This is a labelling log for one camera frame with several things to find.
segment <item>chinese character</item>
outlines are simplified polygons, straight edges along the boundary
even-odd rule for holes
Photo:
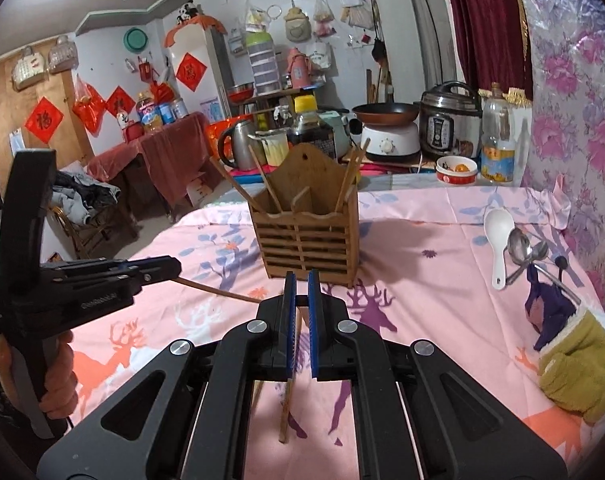
[[[48,130],[52,126],[52,117],[48,112],[42,112],[38,114],[38,128],[41,130]]]

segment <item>purple cloth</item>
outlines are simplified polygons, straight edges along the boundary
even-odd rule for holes
[[[575,314],[575,306],[562,294],[559,286],[538,281],[538,269],[534,264],[527,268],[527,280],[531,283],[531,290],[524,308],[527,319],[540,334],[533,346],[539,352],[565,327],[567,319]]]

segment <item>red tablecloth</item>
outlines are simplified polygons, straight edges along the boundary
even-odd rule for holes
[[[87,164],[87,173],[101,182],[109,182],[141,155],[151,182],[173,207],[186,195],[186,185],[198,177],[209,158],[204,137],[206,124],[202,114],[167,124],[157,133],[119,144],[95,156]]]

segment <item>kettle handle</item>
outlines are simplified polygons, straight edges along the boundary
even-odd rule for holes
[[[482,111],[482,100],[480,99],[480,94],[478,94],[473,88],[471,88],[468,84],[460,82],[460,81],[447,81],[446,83],[442,83],[438,85],[435,90],[441,92],[451,92],[453,88],[464,88],[469,95],[473,97],[473,100],[476,102],[476,108],[479,112]]]
[[[233,126],[231,126],[230,128],[224,130],[224,132],[222,133],[222,135],[220,137],[218,137],[218,156],[220,156],[220,160],[223,162],[223,164],[225,164],[226,166],[230,167],[230,168],[236,168],[238,169],[238,165],[236,164],[236,161],[234,160],[233,162],[231,162],[225,155],[224,155],[224,140],[227,137],[231,137],[231,134],[233,134],[233,132],[236,129],[236,126],[238,126],[238,123],[234,124]]]

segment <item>pink thermos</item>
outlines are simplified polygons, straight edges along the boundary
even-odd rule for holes
[[[297,48],[292,48],[287,56],[289,68],[287,72],[292,78],[293,88],[311,86],[311,60]]]

